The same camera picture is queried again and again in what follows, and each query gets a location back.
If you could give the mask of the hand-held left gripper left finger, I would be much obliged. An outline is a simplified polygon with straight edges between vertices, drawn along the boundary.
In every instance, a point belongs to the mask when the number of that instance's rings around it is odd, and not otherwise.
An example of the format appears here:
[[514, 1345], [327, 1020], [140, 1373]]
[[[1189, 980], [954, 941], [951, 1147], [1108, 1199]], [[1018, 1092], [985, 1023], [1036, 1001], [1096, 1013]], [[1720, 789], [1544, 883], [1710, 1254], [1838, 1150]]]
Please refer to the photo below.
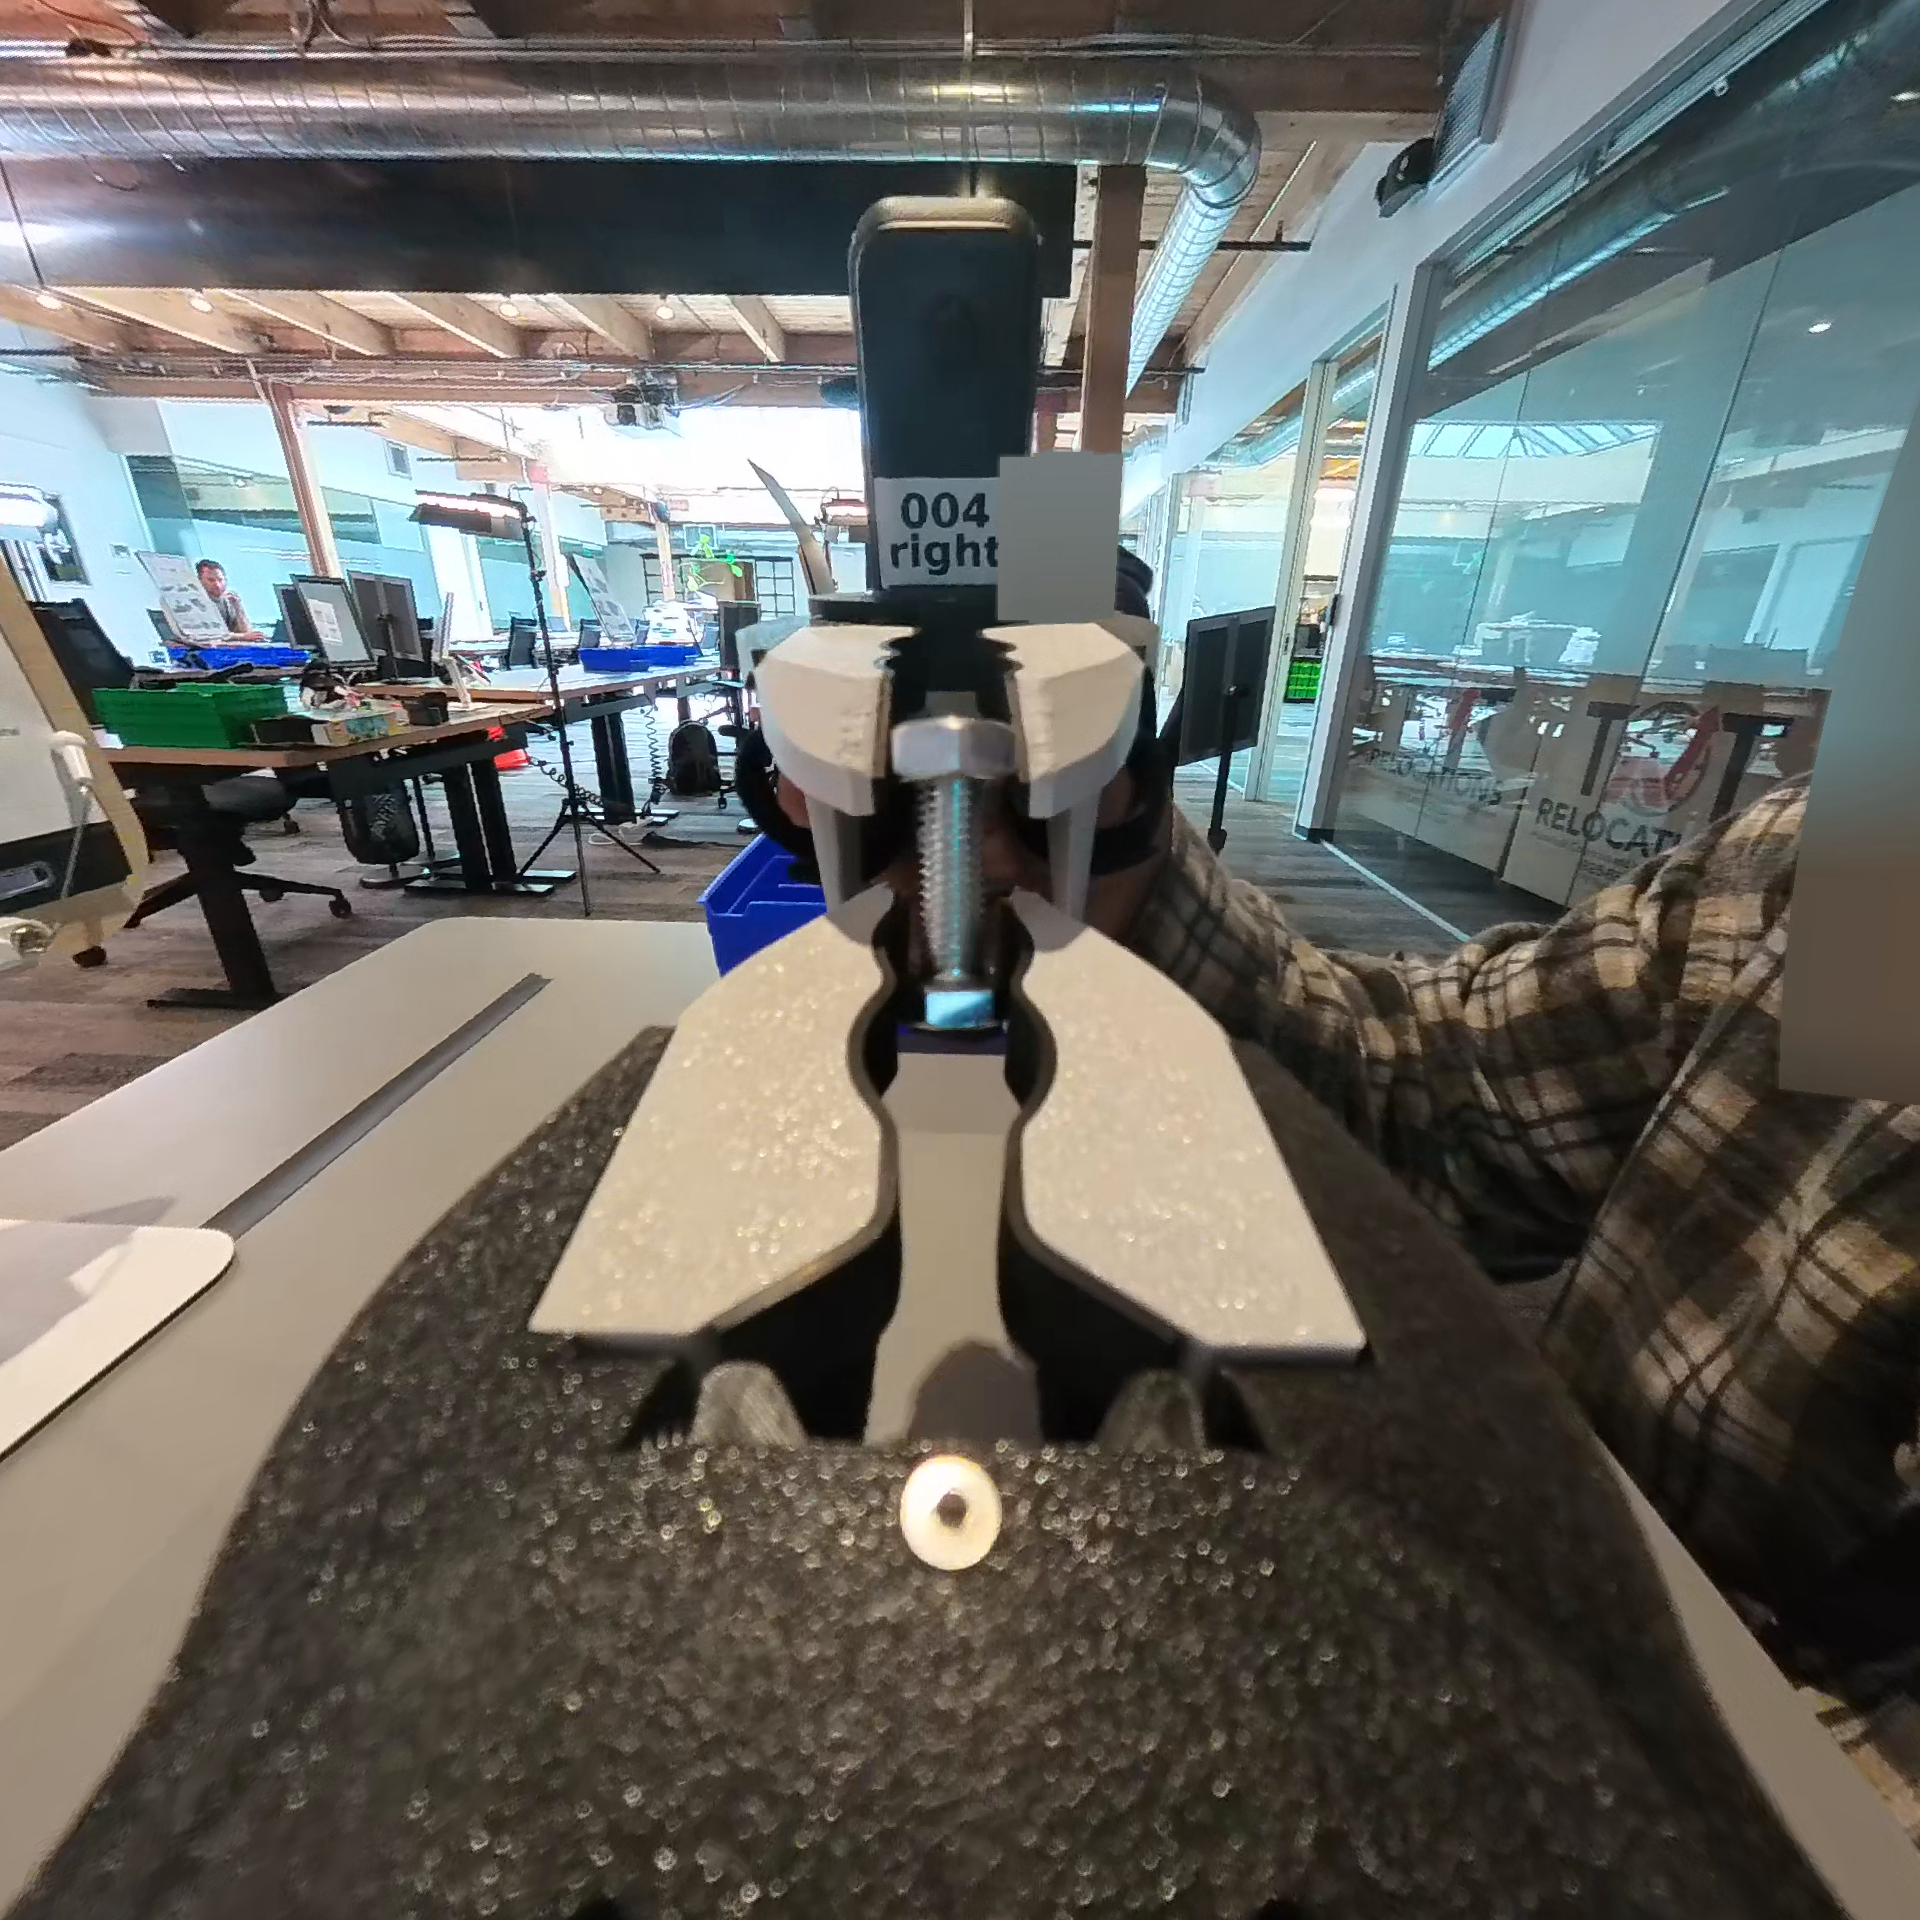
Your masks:
[[637, 1353], [870, 1363], [898, 1305], [898, 1153], [865, 1042], [895, 974], [868, 891], [686, 1007], [529, 1331]]

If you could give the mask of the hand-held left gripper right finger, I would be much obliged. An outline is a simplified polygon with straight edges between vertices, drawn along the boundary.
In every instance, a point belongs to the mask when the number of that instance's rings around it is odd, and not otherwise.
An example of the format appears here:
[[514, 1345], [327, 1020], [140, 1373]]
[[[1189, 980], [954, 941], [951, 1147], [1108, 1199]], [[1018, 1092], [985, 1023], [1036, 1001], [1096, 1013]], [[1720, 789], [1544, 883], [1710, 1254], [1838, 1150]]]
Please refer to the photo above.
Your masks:
[[1037, 1044], [1008, 1222], [1202, 1361], [1352, 1363], [1364, 1333], [1225, 1030], [1105, 934], [1014, 895]]

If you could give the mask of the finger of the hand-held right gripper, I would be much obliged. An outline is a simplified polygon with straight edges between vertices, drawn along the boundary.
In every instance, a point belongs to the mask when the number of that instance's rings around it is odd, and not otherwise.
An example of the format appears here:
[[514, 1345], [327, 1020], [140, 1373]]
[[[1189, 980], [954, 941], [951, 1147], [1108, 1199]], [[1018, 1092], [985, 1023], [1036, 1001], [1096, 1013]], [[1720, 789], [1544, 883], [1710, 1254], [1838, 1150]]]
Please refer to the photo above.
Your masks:
[[1017, 780], [1000, 791], [1000, 886], [1127, 943], [1161, 876], [1161, 750], [1135, 641], [1148, 621], [1000, 628]]
[[861, 894], [865, 827], [888, 780], [892, 659], [898, 625], [816, 621], [782, 637], [753, 668], [760, 735], [777, 771], [777, 821], [804, 806], [812, 857], [829, 906]]

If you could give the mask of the steel hex bolt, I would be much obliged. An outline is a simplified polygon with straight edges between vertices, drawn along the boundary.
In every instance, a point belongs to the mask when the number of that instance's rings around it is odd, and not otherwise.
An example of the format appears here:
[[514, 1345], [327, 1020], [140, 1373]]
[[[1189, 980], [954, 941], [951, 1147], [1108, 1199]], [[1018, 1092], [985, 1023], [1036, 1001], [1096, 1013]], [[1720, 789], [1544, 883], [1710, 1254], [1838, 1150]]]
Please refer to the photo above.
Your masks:
[[936, 714], [900, 723], [892, 761], [916, 797], [918, 915], [927, 980], [936, 974], [989, 975], [983, 953], [986, 886], [980, 810], [992, 785], [1017, 771], [1017, 739], [1005, 723]]

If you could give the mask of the blue plastic bin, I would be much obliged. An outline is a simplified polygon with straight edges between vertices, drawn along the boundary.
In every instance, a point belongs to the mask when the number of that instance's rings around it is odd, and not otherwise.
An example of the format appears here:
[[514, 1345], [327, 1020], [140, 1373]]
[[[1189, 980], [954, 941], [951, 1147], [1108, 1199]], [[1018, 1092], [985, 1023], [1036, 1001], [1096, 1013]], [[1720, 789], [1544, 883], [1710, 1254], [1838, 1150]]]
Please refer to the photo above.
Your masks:
[[700, 895], [720, 975], [825, 913], [825, 891], [800, 876], [798, 859], [756, 834]]

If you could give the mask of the person's right forearm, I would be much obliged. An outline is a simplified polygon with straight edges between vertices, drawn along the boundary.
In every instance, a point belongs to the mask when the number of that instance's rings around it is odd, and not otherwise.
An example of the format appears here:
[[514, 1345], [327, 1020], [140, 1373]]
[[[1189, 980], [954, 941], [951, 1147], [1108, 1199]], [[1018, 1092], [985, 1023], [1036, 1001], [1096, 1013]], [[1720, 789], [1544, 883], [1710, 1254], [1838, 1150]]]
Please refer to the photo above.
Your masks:
[[1626, 1172], [1668, 1067], [1654, 926], [1641, 889], [1618, 884], [1437, 957], [1327, 951], [1183, 822], [1121, 924], [1497, 1279], [1648, 1259], [1648, 1199]]

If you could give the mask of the black monitor on stand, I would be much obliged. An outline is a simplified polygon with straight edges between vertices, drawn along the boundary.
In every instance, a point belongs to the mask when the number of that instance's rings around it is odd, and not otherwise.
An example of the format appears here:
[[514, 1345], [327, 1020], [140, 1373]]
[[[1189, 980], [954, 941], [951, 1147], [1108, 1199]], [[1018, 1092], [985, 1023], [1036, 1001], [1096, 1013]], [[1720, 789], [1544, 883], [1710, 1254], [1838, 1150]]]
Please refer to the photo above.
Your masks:
[[1262, 732], [1266, 675], [1277, 607], [1197, 614], [1183, 633], [1183, 685], [1169, 717], [1172, 766], [1213, 761], [1207, 843], [1228, 843], [1225, 802], [1232, 759], [1252, 750]]

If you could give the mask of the white office desk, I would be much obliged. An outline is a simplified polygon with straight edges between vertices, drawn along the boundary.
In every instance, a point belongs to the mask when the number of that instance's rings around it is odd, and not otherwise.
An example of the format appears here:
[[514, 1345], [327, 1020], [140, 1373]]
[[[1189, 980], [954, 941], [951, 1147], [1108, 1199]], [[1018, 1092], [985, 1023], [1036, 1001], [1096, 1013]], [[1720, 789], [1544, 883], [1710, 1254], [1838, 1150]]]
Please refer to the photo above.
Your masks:
[[[734, 748], [745, 719], [745, 694], [709, 662], [591, 675], [572, 665], [554, 676], [517, 668], [480, 685], [472, 701], [552, 735], [540, 761], [583, 789], [590, 817], [639, 849], [680, 841], [684, 806], [716, 810], [725, 849], [745, 833], [730, 797]], [[674, 785], [674, 759], [689, 761], [693, 746], [674, 751], [671, 735], [701, 727], [713, 743], [716, 791], [693, 795]]]

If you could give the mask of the wooden office desk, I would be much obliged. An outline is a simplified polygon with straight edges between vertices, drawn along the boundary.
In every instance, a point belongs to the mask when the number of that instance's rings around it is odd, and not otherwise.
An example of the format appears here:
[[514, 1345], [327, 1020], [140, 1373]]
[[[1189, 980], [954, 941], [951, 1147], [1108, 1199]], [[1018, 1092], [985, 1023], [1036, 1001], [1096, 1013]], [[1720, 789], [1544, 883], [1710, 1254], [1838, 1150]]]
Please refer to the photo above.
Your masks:
[[153, 849], [174, 851], [182, 873], [146, 889], [128, 929], [196, 898], [223, 970], [217, 989], [176, 989], [158, 1007], [253, 1013], [279, 998], [268, 953], [249, 915], [246, 894], [279, 898], [296, 883], [246, 871], [238, 857], [240, 822], [207, 801], [217, 781], [316, 775], [332, 801], [362, 801], [413, 778], [439, 778], [446, 793], [458, 886], [472, 895], [544, 894], [546, 884], [518, 879], [511, 833], [501, 797], [496, 756], [520, 746], [529, 715], [481, 709], [436, 727], [362, 735], [350, 743], [246, 743], [240, 748], [151, 748], [124, 743], [105, 759], [135, 797]]

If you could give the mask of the tripod light stand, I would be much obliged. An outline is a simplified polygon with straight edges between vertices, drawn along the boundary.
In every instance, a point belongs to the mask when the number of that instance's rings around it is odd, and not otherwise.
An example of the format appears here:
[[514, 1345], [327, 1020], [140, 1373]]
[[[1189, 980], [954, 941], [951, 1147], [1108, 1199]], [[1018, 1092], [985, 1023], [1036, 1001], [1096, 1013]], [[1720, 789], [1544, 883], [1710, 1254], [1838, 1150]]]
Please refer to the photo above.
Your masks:
[[534, 599], [534, 631], [540, 641], [540, 659], [544, 668], [546, 682], [546, 705], [550, 707], [550, 724], [558, 733], [559, 743], [559, 775], [562, 775], [562, 804], [554, 821], [552, 833], [542, 841], [534, 851], [536, 855], [559, 834], [559, 827], [572, 829], [574, 841], [574, 878], [578, 884], [578, 906], [583, 919], [591, 919], [591, 878], [586, 869], [586, 851], [584, 839], [586, 834], [596, 834], [614, 851], [623, 852], [626, 857], [634, 859], [644, 871], [657, 873], [657, 863], [639, 849], [623, 841], [616, 827], [607, 821], [605, 806], [601, 801], [586, 797], [586, 786], [578, 780], [574, 751], [572, 751], [572, 714], [567, 707], [567, 694], [559, 687], [559, 661], [554, 650], [552, 625], [549, 618], [549, 596], [546, 596], [546, 564], [540, 553], [540, 542], [534, 533], [534, 518], [528, 513], [525, 502], [517, 500], [514, 495], [494, 495], [494, 493], [447, 493], [447, 492], [425, 492], [418, 495], [413, 507], [413, 522], [428, 531], [447, 531], [458, 533], [466, 537], [481, 537], [481, 539], [498, 539], [504, 542], [509, 537], [518, 539], [524, 564], [529, 580], [529, 591]]

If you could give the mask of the computer monitor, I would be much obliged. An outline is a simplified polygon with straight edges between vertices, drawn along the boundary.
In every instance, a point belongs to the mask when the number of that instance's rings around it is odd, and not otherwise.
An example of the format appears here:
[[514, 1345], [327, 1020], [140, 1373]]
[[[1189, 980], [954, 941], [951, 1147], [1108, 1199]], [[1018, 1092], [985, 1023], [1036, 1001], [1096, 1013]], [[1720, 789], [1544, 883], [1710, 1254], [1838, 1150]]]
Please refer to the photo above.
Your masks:
[[378, 676], [383, 682], [429, 678], [413, 582], [375, 572], [350, 572], [345, 578]]
[[375, 665], [367, 635], [345, 580], [329, 577], [294, 577], [279, 587], [279, 602], [290, 641], [334, 668], [360, 669]]

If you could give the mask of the black ceiling panel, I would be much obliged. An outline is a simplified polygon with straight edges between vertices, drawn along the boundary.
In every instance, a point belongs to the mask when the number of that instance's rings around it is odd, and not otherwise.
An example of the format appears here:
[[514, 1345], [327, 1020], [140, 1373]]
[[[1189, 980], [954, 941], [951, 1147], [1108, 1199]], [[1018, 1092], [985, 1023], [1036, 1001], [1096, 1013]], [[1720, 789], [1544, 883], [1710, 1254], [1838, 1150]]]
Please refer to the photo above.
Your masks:
[[4, 161], [4, 279], [234, 293], [839, 298], [886, 196], [1017, 201], [1047, 295], [1077, 171], [865, 161]]

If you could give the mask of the cardboard box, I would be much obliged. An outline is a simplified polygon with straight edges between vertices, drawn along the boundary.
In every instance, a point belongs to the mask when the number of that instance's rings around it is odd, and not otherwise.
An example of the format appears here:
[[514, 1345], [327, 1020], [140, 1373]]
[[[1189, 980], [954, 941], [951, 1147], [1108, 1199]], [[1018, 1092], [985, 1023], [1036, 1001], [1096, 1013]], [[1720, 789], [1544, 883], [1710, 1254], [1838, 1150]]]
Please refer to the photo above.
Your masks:
[[1543, 748], [1498, 878], [1569, 906], [1695, 822], [1717, 723], [1690, 701], [1580, 694]]

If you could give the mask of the black office chair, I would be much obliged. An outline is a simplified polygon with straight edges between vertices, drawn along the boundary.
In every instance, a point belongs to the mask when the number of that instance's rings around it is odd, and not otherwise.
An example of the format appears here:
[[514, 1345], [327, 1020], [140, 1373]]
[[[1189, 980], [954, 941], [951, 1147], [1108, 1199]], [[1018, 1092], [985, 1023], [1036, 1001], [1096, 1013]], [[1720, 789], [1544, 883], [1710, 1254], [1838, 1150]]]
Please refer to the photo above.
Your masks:
[[[246, 827], [288, 822], [296, 802], [294, 793], [276, 775], [238, 775], [207, 781], [198, 789], [198, 795], [207, 813], [207, 826], [230, 855], [234, 869], [253, 863], [253, 852], [246, 843]], [[129, 789], [129, 801], [135, 817], [149, 836], [149, 851], [177, 852], [177, 822], [182, 819], [185, 786], [141, 785]], [[234, 884], [245, 894], [257, 895], [265, 903], [274, 903], [285, 895], [322, 895], [327, 901], [327, 913], [334, 919], [345, 922], [352, 916], [348, 895], [335, 886], [329, 889], [310, 879], [279, 879], [274, 876], [238, 878]], [[170, 906], [196, 898], [198, 891], [201, 886], [192, 873], [153, 884], [140, 901], [140, 907], [129, 916], [128, 926], [135, 929], [143, 919], [151, 919]]]

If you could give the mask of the green plastic crate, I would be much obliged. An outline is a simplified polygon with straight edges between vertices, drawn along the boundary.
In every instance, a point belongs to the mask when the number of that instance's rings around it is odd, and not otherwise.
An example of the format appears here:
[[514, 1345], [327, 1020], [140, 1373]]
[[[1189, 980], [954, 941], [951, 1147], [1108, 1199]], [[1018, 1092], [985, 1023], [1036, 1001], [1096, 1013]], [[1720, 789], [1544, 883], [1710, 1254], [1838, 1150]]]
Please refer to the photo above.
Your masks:
[[292, 714], [294, 694], [279, 682], [192, 682], [95, 687], [90, 707], [126, 750], [242, 750], [256, 746], [257, 724]]

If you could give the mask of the wooden post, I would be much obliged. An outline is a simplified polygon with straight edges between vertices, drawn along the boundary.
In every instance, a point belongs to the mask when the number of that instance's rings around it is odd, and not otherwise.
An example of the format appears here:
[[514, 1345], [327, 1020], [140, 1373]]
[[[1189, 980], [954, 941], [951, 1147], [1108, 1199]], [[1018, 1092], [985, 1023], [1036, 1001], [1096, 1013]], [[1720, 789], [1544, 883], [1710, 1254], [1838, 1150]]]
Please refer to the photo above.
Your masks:
[[343, 578], [345, 564], [334, 534], [324, 487], [303, 435], [303, 407], [280, 380], [262, 383], [265, 402], [276, 429], [280, 459], [294, 493], [294, 509], [302, 525], [308, 572], [324, 578]]
[[1145, 166], [1127, 162], [1094, 170], [1082, 276], [1088, 302], [1078, 390], [1078, 447], [1082, 453], [1121, 451], [1143, 204]]

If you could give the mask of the silver ventilation duct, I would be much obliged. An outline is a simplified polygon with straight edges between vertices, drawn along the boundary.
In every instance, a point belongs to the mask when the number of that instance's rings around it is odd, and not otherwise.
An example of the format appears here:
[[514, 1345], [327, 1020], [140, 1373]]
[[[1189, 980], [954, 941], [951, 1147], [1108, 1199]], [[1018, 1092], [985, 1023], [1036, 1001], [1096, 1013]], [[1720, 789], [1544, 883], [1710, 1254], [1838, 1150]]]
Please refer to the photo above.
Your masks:
[[1128, 377], [1256, 183], [1256, 119], [1185, 65], [1105, 58], [8, 54], [6, 157], [960, 161], [1181, 183]]

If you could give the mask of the wall vent unit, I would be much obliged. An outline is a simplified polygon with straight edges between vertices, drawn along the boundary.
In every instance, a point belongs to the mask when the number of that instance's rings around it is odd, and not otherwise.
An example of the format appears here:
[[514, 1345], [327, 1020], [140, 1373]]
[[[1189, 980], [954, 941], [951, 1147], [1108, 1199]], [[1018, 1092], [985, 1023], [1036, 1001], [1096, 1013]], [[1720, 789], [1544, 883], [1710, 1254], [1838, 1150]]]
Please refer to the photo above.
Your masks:
[[1509, 19], [1489, 19], [1463, 54], [1432, 125], [1428, 185], [1454, 178], [1497, 139]]

